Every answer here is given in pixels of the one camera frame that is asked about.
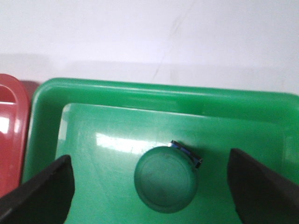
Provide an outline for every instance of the green plastic tray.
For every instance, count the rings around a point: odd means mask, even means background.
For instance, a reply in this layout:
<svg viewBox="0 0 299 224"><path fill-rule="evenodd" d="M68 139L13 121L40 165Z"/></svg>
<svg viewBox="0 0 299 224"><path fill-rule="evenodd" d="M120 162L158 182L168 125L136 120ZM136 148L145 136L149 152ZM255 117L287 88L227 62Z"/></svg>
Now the green plastic tray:
<svg viewBox="0 0 299 224"><path fill-rule="evenodd" d="M164 214L138 197L139 158L172 139L204 162L198 190L181 211ZM241 148L299 183L299 98L79 79L52 79L33 99L23 181L70 154L76 191L68 224L240 224L228 185L231 148Z"/></svg>

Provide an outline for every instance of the green bottle cap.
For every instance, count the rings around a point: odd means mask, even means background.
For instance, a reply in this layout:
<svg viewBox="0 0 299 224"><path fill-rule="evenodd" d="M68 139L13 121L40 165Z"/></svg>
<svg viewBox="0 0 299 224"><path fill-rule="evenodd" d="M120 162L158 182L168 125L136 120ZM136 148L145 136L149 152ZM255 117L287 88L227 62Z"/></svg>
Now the green bottle cap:
<svg viewBox="0 0 299 224"><path fill-rule="evenodd" d="M163 213L183 209L197 191L192 161L174 147L156 147L146 152L137 163L134 180L141 200Z"/></svg>

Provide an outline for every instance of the plastic lid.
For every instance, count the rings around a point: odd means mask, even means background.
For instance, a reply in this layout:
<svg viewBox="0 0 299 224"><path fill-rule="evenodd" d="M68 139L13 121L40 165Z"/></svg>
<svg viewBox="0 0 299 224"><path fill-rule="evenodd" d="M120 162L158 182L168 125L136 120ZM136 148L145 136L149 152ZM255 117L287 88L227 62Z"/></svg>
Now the plastic lid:
<svg viewBox="0 0 299 224"><path fill-rule="evenodd" d="M146 152L135 169L135 187L153 210L172 213L186 207L197 190L197 174L189 157L174 147Z"/></svg>

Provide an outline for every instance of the red plastic container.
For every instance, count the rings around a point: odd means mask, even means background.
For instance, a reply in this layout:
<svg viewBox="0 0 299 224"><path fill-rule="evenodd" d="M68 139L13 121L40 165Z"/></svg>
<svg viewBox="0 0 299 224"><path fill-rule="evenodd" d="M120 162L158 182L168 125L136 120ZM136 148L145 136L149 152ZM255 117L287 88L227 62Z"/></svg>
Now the red plastic container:
<svg viewBox="0 0 299 224"><path fill-rule="evenodd" d="M0 197L19 186L29 116L22 83L0 74Z"/></svg>

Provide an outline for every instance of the white surface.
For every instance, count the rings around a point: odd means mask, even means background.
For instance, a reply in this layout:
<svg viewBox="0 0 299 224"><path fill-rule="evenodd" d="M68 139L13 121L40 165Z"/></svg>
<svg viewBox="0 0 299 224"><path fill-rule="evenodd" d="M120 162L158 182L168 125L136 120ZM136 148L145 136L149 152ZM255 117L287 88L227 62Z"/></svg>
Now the white surface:
<svg viewBox="0 0 299 224"><path fill-rule="evenodd" d="M2 0L0 72L299 94L299 1Z"/></svg>

